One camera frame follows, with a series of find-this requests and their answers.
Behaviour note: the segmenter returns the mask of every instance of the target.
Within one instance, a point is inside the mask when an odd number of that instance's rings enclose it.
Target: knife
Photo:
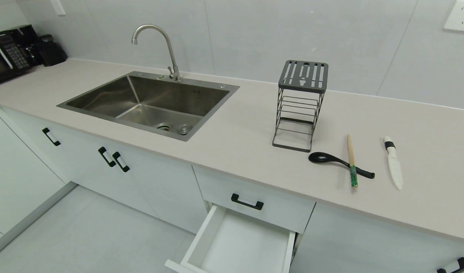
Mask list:
[[[384,137],[384,142],[385,142],[385,149],[388,152],[387,163],[389,165],[390,176],[395,186],[399,190],[402,190],[402,184],[404,183],[404,181],[402,180],[402,172],[400,171],[400,163],[399,163],[399,160],[397,159],[397,154],[395,153],[395,145],[393,144],[392,140],[388,136]]]

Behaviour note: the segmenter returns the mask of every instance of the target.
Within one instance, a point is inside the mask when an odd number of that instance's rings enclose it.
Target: floor tile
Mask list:
[[[77,187],[0,253],[0,273],[170,273],[194,234]]]
[[[100,195],[76,187],[0,252],[0,273],[17,273]]]

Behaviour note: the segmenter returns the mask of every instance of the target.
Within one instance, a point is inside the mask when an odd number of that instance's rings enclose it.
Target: electrical outlet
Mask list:
[[[456,0],[444,28],[464,31],[464,0]]]

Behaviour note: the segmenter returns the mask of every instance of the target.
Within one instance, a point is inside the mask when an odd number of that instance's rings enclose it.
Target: cabinet handle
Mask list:
[[[119,152],[115,152],[112,157],[114,158],[114,160],[117,162],[117,164],[119,165],[119,167],[121,167],[121,170],[125,173],[127,173],[130,168],[129,166],[122,166],[121,163],[118,161],[118,158],[121,157],[121,154],[119,154]]]
[[[245,202],[242,202],[242,201],[239,201],[239,195],[237,193],[232,194],[232,202],[235,202],[235,203],[238,203],[238,204],[243,204],[244,206],[248,206],[248,207],[251,207],[251,208],[256,209],[256,210],[261,210],[262,207],[264,206],[264,203],[262,203],[261,201],[257,201],[255,206],[251,205],[251,204],[248,204],[248,203],[245,203]]]
[[[461,272],[464,272],[464,257],[461,257],[458,259],[458,265],[459,265],[459,269],[451,272],[451,273],[461,273]],[[438,271],[436,271],[437,273],[447,273],[445,269],[443,268],[440,268],[438,269]]]
[[[48,135],[48,133],[50,132],[50,129],[44,128],[44,129],[41,130],[41,131],[46,135],[46,137],[51,141],[51,143],[53,143],[53,145],[58,146],[58,145],[61,144],[60,141],[58,141],[58,140],[57,140],[57,141],[53,141],[53,140],[51,139],[51,137]]]
[[[104,155],[104,152],[107,152],[107,150],[106,150],[104,147],[100,147],[99,153],[100,153],[100,155],[104,158],[104,160],[107,162],[107,164],[108,164],[110,167],[115,166],[115,161],[114,161],[114,160],[113,160],[113,161],[108,161],[108,160],[107,160],[107,157],[105,157],[105,155]]]

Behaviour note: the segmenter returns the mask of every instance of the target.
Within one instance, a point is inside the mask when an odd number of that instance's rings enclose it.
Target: faucet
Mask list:
[[[166,32],[164,31],[164,29],[160,28],[159,26],[154,26],[154,25],[139,26],[138,28],[136,28],[136,30],[132,34],[131,42],[133,43],[133,45],[138,44],[139,33],[141,33],[141,31],[145,29],[154,29],[154,30],[159,31],[159,33],[163,34],[164,38],[166,39],[166,43],[168,44],[168,50],[170,51],[170,55],[171,55],[171,62],[173,63],[173,71],[171,71],[171,67],[168,67],[168,70],[170,71],[170,78],[174,79],[177,82],[181,81],[181,77],[179,75],[179,70],[178,70],[178,65],[176,65],[175,54],[173,53],[173,48],[171,47],[171,41],[170,41],[168,34],[166,34]]]

